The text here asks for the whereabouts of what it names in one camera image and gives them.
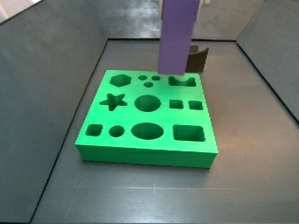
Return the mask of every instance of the hexagonal hole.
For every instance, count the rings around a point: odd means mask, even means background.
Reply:
[[[131,84],[133,78],[126,74],[119,74],[111,78],[110,84],[115,85],[117,87],[123,87]]]

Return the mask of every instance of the purple rectangular prism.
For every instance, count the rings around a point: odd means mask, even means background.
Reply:
[[[201,0],[163,1],[159,74],[185,74]]]

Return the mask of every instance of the square hole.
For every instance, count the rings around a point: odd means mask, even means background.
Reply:
[[[98,137],[101,135],[101,132],[103,130],[103,125],[102,124],[91,124],[89,126],[86,135],[90,137]]]
[[[190,101],[190,109],[203,110],[201,101]]]
[[[173,136],[178,141],[205,142],[206,137],[202,126],[174,125]]]
[[[183,101],[170,100],[171,109],[183,109]]]

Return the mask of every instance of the green shape sorter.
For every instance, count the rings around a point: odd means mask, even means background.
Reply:
[[[201,76],[107,70],[77,146],[89,161],[210,168],[218,145]]]

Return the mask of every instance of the shape cutout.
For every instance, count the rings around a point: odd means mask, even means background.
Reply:
[[[123,98],[126,97],[125,94],[121,95],[113,95],[107,94],[107,99],[102,101],[101,105],[109,105],[109,110],[114,111],[118,106],[126,106],[127,103],[123,101]]]

